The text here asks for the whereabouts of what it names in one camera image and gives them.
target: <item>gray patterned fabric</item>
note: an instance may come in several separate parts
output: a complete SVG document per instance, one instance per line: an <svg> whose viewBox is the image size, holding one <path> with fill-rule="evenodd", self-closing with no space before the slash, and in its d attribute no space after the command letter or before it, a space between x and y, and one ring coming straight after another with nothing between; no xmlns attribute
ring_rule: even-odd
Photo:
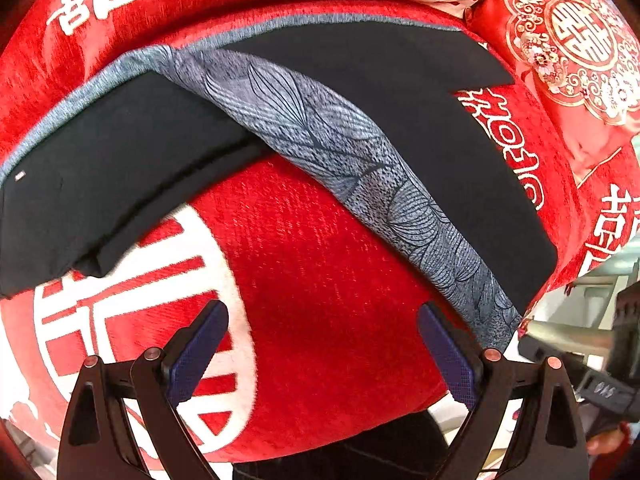
<svg viewBox="0 0 640 480"><path fill-rule="evenodd" d="M11 167L89 102L146 70L214 102L313 176L407 257L483 346L506 348L520 314L378 126L320 83L253 56L217 50L211 40L180 50L154 46L121 56L30 132ZM10 168L2 170L4 178Z"/></svg>

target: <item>finger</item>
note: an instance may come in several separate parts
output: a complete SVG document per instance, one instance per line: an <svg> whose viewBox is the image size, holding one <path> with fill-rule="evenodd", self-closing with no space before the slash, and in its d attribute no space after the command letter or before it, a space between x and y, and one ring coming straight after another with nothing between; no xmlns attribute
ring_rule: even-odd
<svg viewBox="0 0 640 480"><path fill-rule="evenodd" d="M613 430L593 437L587 443L587 452L592 455L603 455L613 453L617 450L625 439L622 430Z"/></svg>

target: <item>black pants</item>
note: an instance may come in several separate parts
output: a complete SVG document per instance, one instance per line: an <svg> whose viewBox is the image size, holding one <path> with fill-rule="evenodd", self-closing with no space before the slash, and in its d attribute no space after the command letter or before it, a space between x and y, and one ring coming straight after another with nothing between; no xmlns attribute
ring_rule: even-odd
<svg viewBox="0 0 640 480"><path fill-rule="evenodd" d="M424 411L318 449L234 464L233 480L425 480L447 452L440 428Z"/></svg>

